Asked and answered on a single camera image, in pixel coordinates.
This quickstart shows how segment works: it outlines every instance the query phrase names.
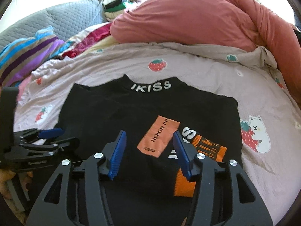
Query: black cloth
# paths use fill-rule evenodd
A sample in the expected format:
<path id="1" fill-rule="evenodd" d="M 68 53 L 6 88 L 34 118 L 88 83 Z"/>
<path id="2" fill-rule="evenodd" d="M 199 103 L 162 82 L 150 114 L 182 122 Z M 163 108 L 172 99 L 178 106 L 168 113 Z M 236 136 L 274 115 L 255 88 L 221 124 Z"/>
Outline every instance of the black cloth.
<path id="1" fill-rule="evenodd" d="M 187 127 L 186 132 L 195 130 L 226 147 L 223 161 L 235 159 L 242 165 L 240 118 L 234 98 L 198 90 L 176 77 L 138 84 L 124 75 L 96 87 L 74 84 L 56 127 L 65 131 L 60 139 L 79 138 L 80 147 L 75 151 L 79 158 L 101 152 L 120 130 L 127 133 L 118 175 L 104 184 L 116 226 L 180 226 L 187 217 L 191 198 L 174 196 L 179 165 L 177 159 L 169 158 L 175 155 L 172 142 L 158 158 L 137 148 L 159 115 L 180 122 L 181 133 Z"/>

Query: pink blanket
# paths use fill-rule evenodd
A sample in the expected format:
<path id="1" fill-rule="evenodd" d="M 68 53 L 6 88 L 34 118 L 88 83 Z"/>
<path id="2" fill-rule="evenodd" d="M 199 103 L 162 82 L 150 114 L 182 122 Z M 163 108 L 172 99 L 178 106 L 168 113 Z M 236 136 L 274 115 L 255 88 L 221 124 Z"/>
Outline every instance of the pink blanket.
<path id="1" fill-rule="evenodd" d="M 255 0 L 148 0 L 117 17 L 119 43 L 218 44 L 272 52 L 288 90 L 301 106 L 301 48 L 291 25 Z"/>

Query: metal bolt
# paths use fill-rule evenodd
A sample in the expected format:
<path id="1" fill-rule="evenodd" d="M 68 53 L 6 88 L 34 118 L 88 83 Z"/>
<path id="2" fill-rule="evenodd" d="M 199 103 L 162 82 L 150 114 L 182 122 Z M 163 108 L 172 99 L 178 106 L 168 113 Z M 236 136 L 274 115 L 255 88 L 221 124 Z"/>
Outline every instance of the metal bolt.
<path id="1" fill-rule="evenodd" d="M 203 153 L 198 153 L 198 154 L 197 154 L 197 157 L 198 157 L 199 159 L 204 159 L 206 156 L 205 156 Z"/>
<path id="2" fill-rule="evenodd" d="M 230 163 L 231 166 L 236 166 L 237 165 L 236 160 L 230 160 L 229 163 Z"/>
<path id="3" fill-rule="evenodd" d="M 62 161 L 63 166 L 69 165 L 70 161 L 68 159 Z"/>
<path id="4" fill-rule="evenodd" d="M 100 159 L 100 158 L 103 157 L 103 154 L 102 154 L 102 153 L 96 153 L 96 154 L 94 155 L 94 157 L 95 157 L 96 159 Z"/>

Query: white bear print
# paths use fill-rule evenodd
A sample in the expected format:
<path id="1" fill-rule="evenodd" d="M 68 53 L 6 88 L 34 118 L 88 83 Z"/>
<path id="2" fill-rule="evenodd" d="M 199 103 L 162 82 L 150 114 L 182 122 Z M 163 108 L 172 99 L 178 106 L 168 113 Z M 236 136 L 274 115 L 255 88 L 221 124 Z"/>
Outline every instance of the white bear print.
<path id="1" fill-rule="evenodd" d="M 270 138 L 266 132 L 265 126 L 262 122 L 262 118 L 258 115 L 257 117 L 249 116 L 249 123 L 252 131 L 255 133 L 252 135 L 253 140 L 258 141 L 256 150 L 259 153 L 266 153 L 271 148 Z"/>

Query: quilted fabric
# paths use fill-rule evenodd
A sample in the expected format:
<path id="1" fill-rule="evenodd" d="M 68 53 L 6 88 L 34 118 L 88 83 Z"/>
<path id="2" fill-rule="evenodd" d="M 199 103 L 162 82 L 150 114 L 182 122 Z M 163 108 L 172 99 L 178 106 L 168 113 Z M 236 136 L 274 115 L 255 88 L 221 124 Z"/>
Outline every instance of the quilted fabric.
<path id="1" fill-rule="evenodd" d="M 16 39 L 32 37 L 37 30 L 52 26 L 59 39 L 66 41 L 83 29 L 107 22 L 103 0 L 82 0 L 43 9 L 14 23 L 0 33 L 0 51 Z"/>

